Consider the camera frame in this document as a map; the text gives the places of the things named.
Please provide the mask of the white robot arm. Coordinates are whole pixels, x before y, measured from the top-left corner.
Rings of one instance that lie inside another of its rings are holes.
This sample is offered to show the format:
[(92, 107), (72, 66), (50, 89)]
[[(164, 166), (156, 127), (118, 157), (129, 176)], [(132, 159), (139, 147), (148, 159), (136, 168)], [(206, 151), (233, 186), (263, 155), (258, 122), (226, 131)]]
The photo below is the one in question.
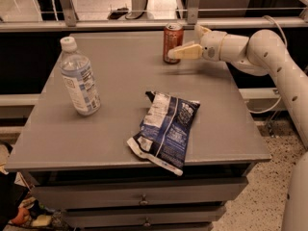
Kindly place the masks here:
[[(200, 25), (194, 31), (199, 42), (190, 41), (170, 49), (167, 56), (226, 62), (250, 75), (269, 75), (308, 147), (308, 76), (292, 59), (281, 37), (266, 29), (251, 37), (212, 31)], [(288, 197), (281, 231), (308, 231), (308, 151), (293, 169)]]

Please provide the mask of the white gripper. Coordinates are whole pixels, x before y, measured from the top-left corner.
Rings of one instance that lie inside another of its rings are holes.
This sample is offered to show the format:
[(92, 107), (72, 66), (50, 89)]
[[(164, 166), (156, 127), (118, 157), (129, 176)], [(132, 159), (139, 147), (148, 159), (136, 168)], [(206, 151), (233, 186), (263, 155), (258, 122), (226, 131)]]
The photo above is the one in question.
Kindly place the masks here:
[(205, 60), (218, 62), (220, 60), (220, 48), (226, 33), (212, 31), (198, 24), (194, 26), (194, 32), (200, 39), (200, 44), (190, 41), (170, 49), (167, 52), (167, 56), (172, 60), (195, 60), (203, 57)]

